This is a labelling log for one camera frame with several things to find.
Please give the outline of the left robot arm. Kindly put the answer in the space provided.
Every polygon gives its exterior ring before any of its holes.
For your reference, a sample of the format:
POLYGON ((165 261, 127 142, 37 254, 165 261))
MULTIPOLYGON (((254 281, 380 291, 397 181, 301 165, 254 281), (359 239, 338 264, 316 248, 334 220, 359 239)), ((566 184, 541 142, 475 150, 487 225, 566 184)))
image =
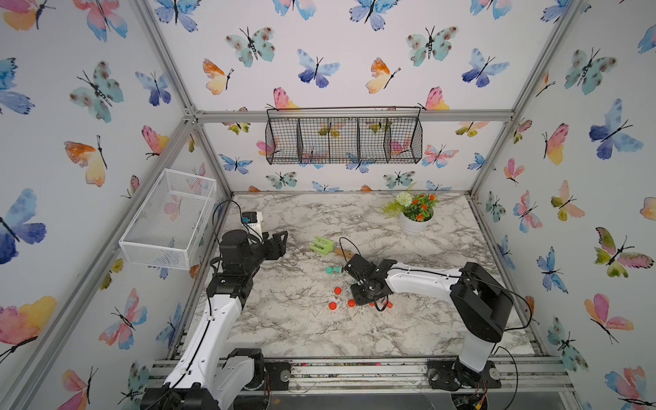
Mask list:
POLYGON ((160 388, 148 388, 142 409, 228 409, 243 390, 261 389, 267 380, 259 348, 236 348, 220 365, 229 334, 244 310, 254 279, 265 261, 285 255, 288 232, 262 234, 260 242, 244 230, 223 234, 220 255, 210 261, 207 301, 191 341, 160 388))

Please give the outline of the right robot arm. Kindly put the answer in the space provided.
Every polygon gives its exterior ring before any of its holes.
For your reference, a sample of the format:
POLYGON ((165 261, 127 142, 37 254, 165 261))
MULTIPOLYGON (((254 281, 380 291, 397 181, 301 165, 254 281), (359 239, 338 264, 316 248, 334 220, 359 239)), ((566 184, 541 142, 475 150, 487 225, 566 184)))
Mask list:
POLYGON ((448 302, 457 312, 466 336, 456 359, 427 364, 432 389, 502 387, 490 356, 507 331, 514 298, 478 263, 468 262, 460 269, 419 268, 391 259, 374 264, 354 254, 343 271, 355 280, 350 291, 358 306, 372 304, 383 312, 390 307, 391 295, 408 294, 448 302))

